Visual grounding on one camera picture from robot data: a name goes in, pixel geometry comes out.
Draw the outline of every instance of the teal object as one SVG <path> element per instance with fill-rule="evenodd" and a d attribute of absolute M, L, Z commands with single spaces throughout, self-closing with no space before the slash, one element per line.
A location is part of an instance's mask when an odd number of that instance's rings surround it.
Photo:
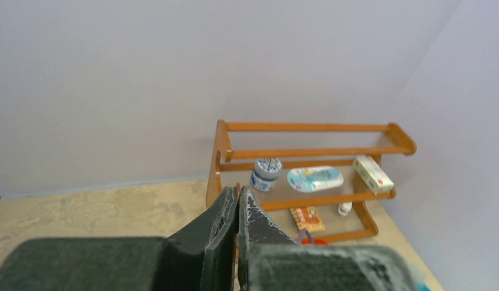
<path fill-rule="evenodd" d="M 425 283 L 415 283 L 415 288 L 417 291 L 431 291 Z"/>
<path fill-rule="evenodd" d="M 307 179 L 310 182 L 315 182 L 315 181 L 328 181 L 332 179 L 337 179 L 338 176 L 340 175 L 340 172 L 335 170 L 335 169 L 330 169 L 330 170 L 323 170 L 319 172 L 314 172 L 311 175 L 305 176 L 305 179 Z"/>

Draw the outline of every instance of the wooden shelf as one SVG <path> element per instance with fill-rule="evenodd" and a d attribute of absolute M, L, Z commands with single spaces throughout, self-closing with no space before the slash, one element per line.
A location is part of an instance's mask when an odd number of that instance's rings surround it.
<path fill-rule="evenodd" d="M 332 149 L 233 149 L 229 132 L 378 132 L 386 139 L 387 146 L 346 147 Z M 369 155 L 381 165 L 382 155 L 413 155 L 417 147 L 415 142 L 395 123 L 387 125 L 375 124 L 300 124 L 300 123 L 260 123 L 260 122 L 217 122 L 213 145 L 210 176 L 206 194 L 207 207 L 212 205 L 222 190 L 222 185 L 234 186 L 239 182 L 249 185 L 252 162 L 231 162 L 234 159 L 256 159 L 265 157 L 302 158 L 316 156 L 354 156 Z M 366 209 L 365 201 L 373 199 L 391 199 L 396 195 L 395 189 L 389 193 L 374 195 L 362 179 L 350 166 L 352 159 L 283 161 L 284 169 L 295 167 L 334 166 L 344 176 L 344 184 L 337 189 L 313 193 L 295 191 L 286 181 L 284 170 L 272 192 L 254 190 L 262 208 L 266 211 L 288 209 L 302 206 L 321 206 L 353 202 L 353 209 L 363 225 L 363 230 L 337 233 L 324 236 L 328 242 L 346 239 L 364 238 L 376 235 L 378 228 Z"/>

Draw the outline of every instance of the white wall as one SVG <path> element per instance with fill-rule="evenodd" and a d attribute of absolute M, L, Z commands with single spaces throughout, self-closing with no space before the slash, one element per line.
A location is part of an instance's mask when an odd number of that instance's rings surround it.
<path fill-rule="evenodd" d="M 390 116 L 418 151 L 387 211 L 446 290 L 499 290 L 499 0 L 462 0 Z"/>
<path fill-rule="evenodd" d="M 206 174 L 218 118 L 371 121 L 458 0 L 185 2 L 0 0 L 0 195 Z"/>

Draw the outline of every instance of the snack package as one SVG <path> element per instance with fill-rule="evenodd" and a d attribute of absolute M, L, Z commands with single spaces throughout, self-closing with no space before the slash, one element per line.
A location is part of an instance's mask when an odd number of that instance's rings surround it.
<path fill-rule="evenodd" d="M 322 232 L 326 230 L 315 207 L 291 208 L 290 212 L 292 217 L 294 217 L 298 230 L 307 229 L 309 232 Z"/>

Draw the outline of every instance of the jar lid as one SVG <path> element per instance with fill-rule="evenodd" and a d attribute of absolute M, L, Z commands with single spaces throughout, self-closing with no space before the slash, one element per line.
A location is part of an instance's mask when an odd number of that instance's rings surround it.
<path fill-rule="evenodd" d="M 267 179 L 279 177 L 283 165 L 277 158 L 259 158 L 255 162 L 255 171 Z"/>

